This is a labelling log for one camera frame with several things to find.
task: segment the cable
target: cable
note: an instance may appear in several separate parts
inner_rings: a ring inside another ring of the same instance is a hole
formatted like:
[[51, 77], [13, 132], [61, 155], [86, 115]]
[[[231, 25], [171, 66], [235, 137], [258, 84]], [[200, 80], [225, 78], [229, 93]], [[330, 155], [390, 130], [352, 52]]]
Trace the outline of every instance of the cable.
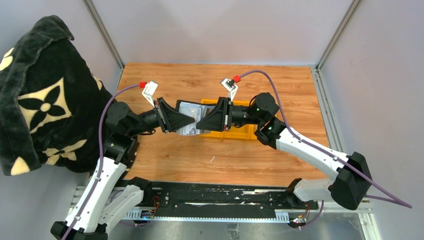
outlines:
[[154, 199], [157, 199], [157, 207], [155, 205], [155, 210], [158, 210], [159, 209], [159, 206], [161, 205], [161, 198], [158, 197], [158, 196], [154, 196], [153, 198]]
[[305, 216], [305, 215], [307, 215], [309, 217], [309, 212], [310, 212], [311, 208], [310, 208], [308, 202], [305, 202], [305, 204], [307, 206], [306, 211], [303, 214], [299, 215], [299, 218], [303, 218], [303, 216]]
[[152, 198], [152, 200], [153, 200], [154, 215], [156, 216], [156, 200], [155, 198]]
[[136, 134], [136, 135], [131, 136], [131, 137], [135, 137], [137, 135], [140, 135], [140, 136], [149, 136], [149, 135], [153, 135], [155, 133], [156, 133], [156, 129], [152, 129], [151, 131], [147, 131], [147, 133], [140, 133], [140, 134]]
[[309, 203], [306, 203], [309, 210], [307, 211], [306, 220], [309, 219], [309, 214], [311, 213], [311, 206], [309, 206]]
[[299, 229], [301, 230], [306, 228], [307, 226], [312, 225], [321, 216], [321, 214], [323, 213], [323, 210], [324, 210], [324, 200], [321, 201], [321, 207], [319, 208], [318, 214], [311, 221], [306, 223], [304, 226], [299, 227]]
[[256, 97], [257, 97], [258, 95], [255, 95], [254, 97], [252, 97], [252, 99], [249, 101], [249, 107], [250, 106], [252, 106], [252, 102], [253, 102], [253, 100], [255, 100], [256, 99]]
[[127, 91], [128, 89], [132, 89], [132, 88], [136, 88], [136, 87], [140, 87], [140, 84], [135, 84], [135, 85], [131, 85], [131, 86], [127, 86], [124, 89], [118, 91], [117, 93], [115, 93], [115, 95], [113, 95], [109, 101], [106, 103], [106, 105], [104, 106], [103, 112], [101, 113], [100, 116], [100, 121], [98, 124], [98, 148], [99, 148], [99, 152], [100, 152], [100, 157], [98, 160], [98, 171], [97, 171], [97, 175], [96, 175], [96, 179], [94, 180], [93, 185], [91, 186], [87, 197], [84, 199], [84, 202], [82, 202], [79, 211], [76, 213], [72, 223], [69, 225], [68, 229], [66, 230], [65, 234], [63, 235], [61, 240], [66, 240], [66, 238], [68, 237], [69, 233], [71, 232], [71, 230], [74, 228], [75, 224], [77, 224], [77, 218], [81, 216], [81, 213], [83, 212], [84, 208], [86, 207], [87, 203], [89, 202], [89, 199], [91, 198], [91, 196], [93, 195], [94, 190], [96, 189], [97, 183], [99, 182], [100, 179], [100, 175], [102, 174], [102, 170], [103, 170], [103, 139], [102, 139], [102, 127], [103, 127], [103, 120], [105, 119], [105, 115], [106, 112], [108, 111], [109, 106], [111, 105], [111, 103], [114, 101], [114, 99], [121, 93]]
[[346, 161], [344, 161], [344, 160], [342, 160], [342, 159], [340, 159], [339, 157], [337, 157], [336, 155], [334, 155], [333, 153], [331, 153], [331, 152], [329, 152], [329, 151], [327, 151], [327, 150], [325, 150], [325, 149], [323, 149], [323, 148], [321, 148], [321, 147], [319, 147], [319, 146], [317, 146], [317, 145], [315, 145], [315, 144], [313, 144], [313, 143], [311, 143], [311, 142], [309, 142], [309, 141], [306, 141], [306, 140], [304, 140], [304, 139], [301, 139], [297, 134], [295, 134], [294, 132], [293, 132], [293, 130], [292, 130], [292, 128], [289, 126], [289, 122], [287, 121], [287, 119], [286, 119], [286, 116], [285, 116], [285, 114], [284, 114], [284, 112], [283, 112], [283, 106], [281, 105], [281, 101], [280, 101], [280, 97], [279, 97], [279, 95], [278, 95], [278, 92], [277, 92], [277, 89], [276, 89], [276, 86], [274, 85], [274, 82], [273, 82], [273, 80], [271, 79], [271, 77], [266, 73], [266, 72], [264, 72], [264, 71], [262, 71], [262, 70], [251, 70], [251, 71], [248, 71], [248, 72], [245, 72], [245, 73], [243, 73], [243, 74], [241, 74], [240, 75], [240, 78], [243, 78], [243, 77], [245, 77], [245, 76], [247, 76], [247, 75], [249, 75], [249, 74], [252, 74], [252, 73], [260, 73], [260, 74], [263, 74], [263, 75], [265, 75], [265, 77], [268, 79], [268, 81], [269, 81], [269, 83], [271, 84], [271, 86], [272, 86], [272, 89], [274, 90], [274, 93], [275, 93], [275, 97], [276, 97], [276, 99], [277, 99], [277, 102], [278, 102], [278, 106], [279, 106], [279, 110], [280, 110], [280, 112], [281, 112], [281, 115], [282, 115], [282, 119], [283, 119], [283, 121], [285, 122], [285, 125], [286, 125], [286, 127], [287, 127], [287, 129], [288, 129], [288, 131], [291, 133], [291, 135], [293, 136], [293, 137], [295, 137], [297, 140], [299, 140], [299, 141], [302, 141], [303, 143], [305, 143], [306, 145], [308, 145], [308, 146], [310, 146], [310, 147], [313, 147], [314, 149], [316, 149], [316, 150], [318, 150], [318, 151], [321, 151], [322, 153], [325, 153], [325, 154], [327, 154], [328, 156], [330, 156], [331, 158], [333, 158], [333, 159], [336, 159], [337, 161], [339, 161], [340, 163], [342, 163], [343, 165], [345, 165], [345, 166], [347, 166], [348, 168], [350, 168], [352, 171], [354, 171], [356, 174], [358, 174], [359, 176], [361, 176], [363, 179], [365, 179], [367, 182], [369, 182], [371, 185], [373, 185], [374, 187], [376, 187], [378, 190], [380, 190], [381, 192], [383, 192], [384, 194], [386, 194], [387, 196], [389, 196], [390, 198], [392, 198], [392, 200], [390, 200], [390, 199], [388, 199], [388, 198], [384, 198], [384, 197], [379, 197], [379, 196], [373, 196], [373, 195], [366, 195], [368, 198], [370, 198], [370, 199], [377, 199], [377, 200], [381, 200], [381, 201], [386, 201], [386, 202], [389, 202], [389, 203], [394, 203], [394, 204], [398, 204], [398, 205], [401, 205], [401, 206], [404, 206], [404, 207], [407, 207], [407, 208], [412, 208], [412, 205], [410, 205], [409, 203], [407, 203], [407, 202], [405, 202], [405, 201], [403, 201], [403, 200], [401, 200], [400, 198], [398, 198], [397, 196], [395, 196], [395, 195], [393, 195], [392, 193], [390, 193], [389, 191], [387, 191], [386, 189], [384, 189], [382, 186], [380, 186], [379, 184], [377, 184], [376, 182], [374, 182], [371, 178], [369, 178], [368, 176], [366, 176], [365, 174], [363, 174], [361, 171], [359, 171], [358, 169], [356, 169], [354, 166], [352, 166], [351, 164], [349, 164], [349, 163], [347, 163]]
[[113, 201], [114, 201], [114, 199], [115, 199], [115, 197], [117, 196], [117, 194], [118, 193], [121, 193], [121, 192], [123, 192], [124, 190], [118, 190], [118, 191], [116, 191], [113, 195], [112, 195], [112, 197], [110, 198], [110, 202], [109, 202], [109, 204], [111, 204]]

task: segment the white bracket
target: white bracket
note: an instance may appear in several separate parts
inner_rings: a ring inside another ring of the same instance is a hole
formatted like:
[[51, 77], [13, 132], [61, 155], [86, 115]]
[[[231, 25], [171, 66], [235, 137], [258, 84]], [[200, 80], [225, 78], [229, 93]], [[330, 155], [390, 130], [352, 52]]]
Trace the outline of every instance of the white bracket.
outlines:
[[[97, 167], [94, 172], [95, 175], [99, 171], [99, 162], [100, 161], [97, 161]], [[96, 179], [98, 179], [94, 176], [91, 178], [87, 188], [85, 189], [76, 206], [73, 208], [72, 212], [66, 217], [66, 225], [69, 227], [74, 219], [77, 219], [76, 224], [72, 227], [73, 229], [78, 231], [80, 228], [82, 228], [84, 229], [84, 233], [93, 233], [97, 228], [100, 214], [102, 213], [102, 209], [105, 206], [105, 203], [108, 200], [112, 189], [114, 188], [120, 176], [122, 176], [122, 174], [125, 172], [126, 168], [127, 166], [125, 164], [115, 164], [115, 160], [104, 157], [103, 169], [100, 174], [101, 180], [97, 182], [97, 186], [91, 195], [92, 197], [89, 198], [81, 215], [77, 216], [83, 202], [88, 197], [90, 189], [93, 187]]]
[[334, 181], [328, 178], [315, 180], [302, 179], [296, 184], [296, 187], [294, 188], [294, 194], [302, 202], [307, 202], [310, 200], [333, 201], [331, 192], [329, 190], [329, 186], [333, 183]]
[[233, 101], [234, 97], [236, 96], [237, 90], [239, 89], [239, 87], [236, 85], [236, 83], [234, 82], [232, 84], [232, 86], [229, 85], [229, 82], [231, 82], [231, 79], [229, 78], [224, 78], [221, 81], [221, 85], [228, 91], [228, 97], [231, 101]]
[[138, 186], [127, 185], [125, 190], [101, 212], [98, 224], [106, 224], [106, 233], [119, 223], [126, 213], [143, 200], [144, 191]]
[[156, 89], [158, 88], [158, 84], [154, 81], [149, 81], [145, 87], [143, 88], [143, 91], [141, 92], [141, 95], [143, 95], [144, 98], [153, 106], [155, 107], [155, 102], [153, 100], [153, 94], [155, 93]]

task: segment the red connector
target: red connector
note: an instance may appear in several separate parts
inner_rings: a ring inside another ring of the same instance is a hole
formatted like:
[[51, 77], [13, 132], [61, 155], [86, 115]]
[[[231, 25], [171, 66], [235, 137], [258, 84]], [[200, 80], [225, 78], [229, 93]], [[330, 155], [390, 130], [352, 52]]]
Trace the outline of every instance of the red connector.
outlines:
[[235, 75], [232, 79], [234, 80], [235, 83], [238, 83], [242, 80], [239, 75]]

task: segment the red wire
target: red wire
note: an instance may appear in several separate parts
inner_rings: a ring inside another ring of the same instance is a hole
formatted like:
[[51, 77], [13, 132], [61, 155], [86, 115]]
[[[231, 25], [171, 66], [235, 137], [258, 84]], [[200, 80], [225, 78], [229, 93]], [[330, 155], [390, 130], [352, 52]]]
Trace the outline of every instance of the red wire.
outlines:
[[154, 204], [153, 204], [153, 207], [154, 207], [153, 215], [155, 215], [155, 216], [156, 216], [156, 209], [157, 209], [157, 208], [156, 208], [156, 200], [155, 200], [155, 198], [154, 198], [154, 197], [152, 197], [151, 199], [153, 200], [153, 203], [154, 203]]
[[306, 220], [308, 220], [309, 214], [311, 213], [311, 207], [309, 206], [309, 203], [306, 203], [306, 205], [307, 205], [307, 209], [306, 209], [306, 212], [307, 212]]
[[157, 198], [157, 207], [155, 205], [155, 209], [158, 210], [159, 206], [161, 205], [161, 199], [158, 196], [154, 196], [154, 198]]

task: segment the black fleece blanket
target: black fleece blanket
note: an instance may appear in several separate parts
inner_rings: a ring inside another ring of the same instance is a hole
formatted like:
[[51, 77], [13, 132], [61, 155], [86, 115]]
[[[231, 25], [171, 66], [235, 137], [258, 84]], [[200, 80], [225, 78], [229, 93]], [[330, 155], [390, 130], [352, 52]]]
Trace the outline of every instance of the black fleece blanket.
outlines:
[[79, 173], [96, 167], [100, 115], [111, 94], [70, 40], [58, 16], [43, 17], [1, 60], [0, 164], [6, 176], [42, 164]]

